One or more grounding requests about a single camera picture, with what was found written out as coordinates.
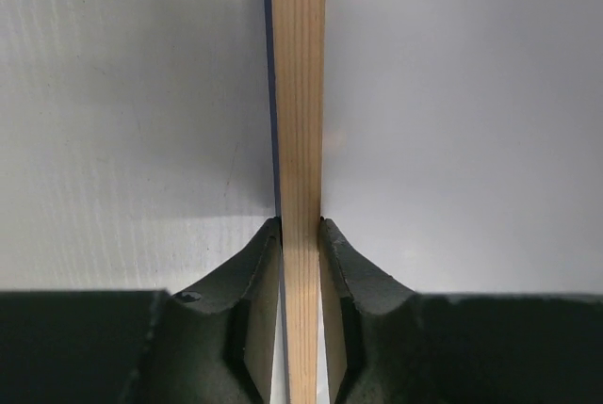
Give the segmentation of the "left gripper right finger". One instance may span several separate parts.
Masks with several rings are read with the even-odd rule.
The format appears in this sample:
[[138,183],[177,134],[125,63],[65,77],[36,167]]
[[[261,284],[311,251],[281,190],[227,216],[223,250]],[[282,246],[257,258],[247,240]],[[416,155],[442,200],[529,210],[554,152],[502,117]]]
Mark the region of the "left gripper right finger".
[[319,225],[333,403],[598,403],[602,298],[416,292]]

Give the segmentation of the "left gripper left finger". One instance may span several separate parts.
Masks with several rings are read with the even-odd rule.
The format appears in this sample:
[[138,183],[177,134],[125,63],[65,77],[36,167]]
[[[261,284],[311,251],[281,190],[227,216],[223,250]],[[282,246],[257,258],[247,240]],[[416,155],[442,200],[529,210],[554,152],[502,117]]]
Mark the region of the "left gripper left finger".
[[5,291],[5,403],[267,403],[281,223],[196,283],[164,290]]

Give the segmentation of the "blue wooden picture frame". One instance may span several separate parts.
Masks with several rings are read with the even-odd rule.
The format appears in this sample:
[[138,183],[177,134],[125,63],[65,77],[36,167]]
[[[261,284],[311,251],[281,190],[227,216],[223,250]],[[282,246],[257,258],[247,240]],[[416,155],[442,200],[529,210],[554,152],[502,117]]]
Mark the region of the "blue wooden picture frame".
[[289,399],[317,400],[325,0],[271,0]]

